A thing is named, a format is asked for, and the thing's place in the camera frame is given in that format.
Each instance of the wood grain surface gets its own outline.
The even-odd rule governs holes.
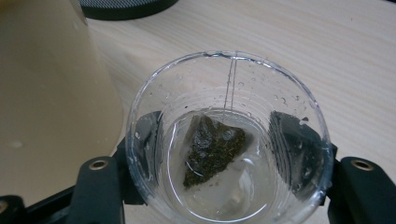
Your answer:
[[[212,49],[281,64],[316,97],[337,158],[373,161],[396,181],[396,5],[380,0],[180,0],[133,21],[88,20],[120,92],[125,116],[157,68]],[[305,223],[329,223],[327,207]],[[163,223],[126,206],[128,223]]]

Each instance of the beige container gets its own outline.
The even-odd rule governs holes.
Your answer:
[[[73,186],[121,126],[78,2],[0,0],[0,195],[29,205]]]

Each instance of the light wood tabletop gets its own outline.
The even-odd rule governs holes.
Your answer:
[[[165,63],[198,51],[241,50],[284,66],[313,92],[337,159],[373,161],[396,182],[396,4],[180,0],[143,19],[88,24],[124,116]],[[130,223],[163,223],[150,207],[125,212]],[[329,223],[326,213],[320,207],[305,223]]]

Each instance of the pyramid tea bag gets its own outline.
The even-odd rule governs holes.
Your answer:
[[[183,185],[186,189],[205,183],[224,171],[245,148],[244,130],[227,126],[205,115],[195,115],[184,144],[190,147]]]

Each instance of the clear liquid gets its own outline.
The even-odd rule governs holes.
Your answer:
[[[205,114],[222,123],[242,128],[248,139],[245,152],[226,170],[207,182],[185,189],[185,160],[190,150],[183,143],[194,115]],[[236,221],[266,212],[275,197],[274,171],[268,161],[267,131],[244,114],[223,109],[193,111],[178,118],[164,136],[164,166],[160,178],[175,209],[192,220]]]

